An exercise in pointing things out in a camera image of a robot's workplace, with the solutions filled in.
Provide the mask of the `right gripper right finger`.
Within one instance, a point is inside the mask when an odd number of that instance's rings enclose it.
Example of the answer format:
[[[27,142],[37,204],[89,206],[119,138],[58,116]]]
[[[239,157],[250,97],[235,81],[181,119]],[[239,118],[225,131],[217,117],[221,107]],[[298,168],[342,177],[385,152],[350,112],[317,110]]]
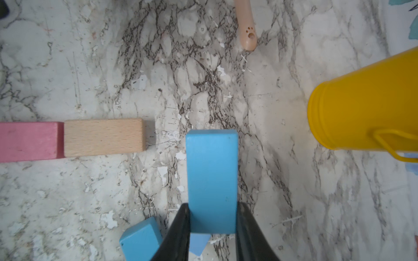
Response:
[[[237,204],[236,257],[238,261],[279,261],[246,203]]]

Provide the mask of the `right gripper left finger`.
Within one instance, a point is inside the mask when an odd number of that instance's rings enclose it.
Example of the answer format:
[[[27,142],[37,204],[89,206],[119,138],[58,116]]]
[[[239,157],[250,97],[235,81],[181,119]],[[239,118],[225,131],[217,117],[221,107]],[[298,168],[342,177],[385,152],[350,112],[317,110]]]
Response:
[[[183,203],[151,261],[188,261],[190,241],[190,210]]]

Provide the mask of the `light blue block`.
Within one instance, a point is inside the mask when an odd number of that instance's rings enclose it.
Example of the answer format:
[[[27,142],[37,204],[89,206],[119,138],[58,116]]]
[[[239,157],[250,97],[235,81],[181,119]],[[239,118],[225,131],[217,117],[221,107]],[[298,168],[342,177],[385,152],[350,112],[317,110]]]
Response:
[[[189,252],[196,256],[201,256],[210,238],[211,234],[191,233],[189,239]]]
[[[191,130],[186,135],[188,205],[193,233],[234,234],[238,202],[238,133]]]

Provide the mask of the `natural wood block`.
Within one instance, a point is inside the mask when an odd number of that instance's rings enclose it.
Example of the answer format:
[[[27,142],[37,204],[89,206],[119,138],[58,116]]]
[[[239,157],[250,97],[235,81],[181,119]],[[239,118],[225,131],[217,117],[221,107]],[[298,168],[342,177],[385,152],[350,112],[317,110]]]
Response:
[[[145,149],[145,123],[141,118],[64,123],[64,155],[67,158],[135,153]]]

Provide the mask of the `pink block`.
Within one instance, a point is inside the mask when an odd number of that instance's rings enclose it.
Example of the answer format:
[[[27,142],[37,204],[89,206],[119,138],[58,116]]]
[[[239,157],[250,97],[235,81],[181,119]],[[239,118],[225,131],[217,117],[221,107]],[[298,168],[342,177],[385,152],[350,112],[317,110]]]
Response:
[[[61,158],[64,158],[64,123],[1,123],[1,163]]]

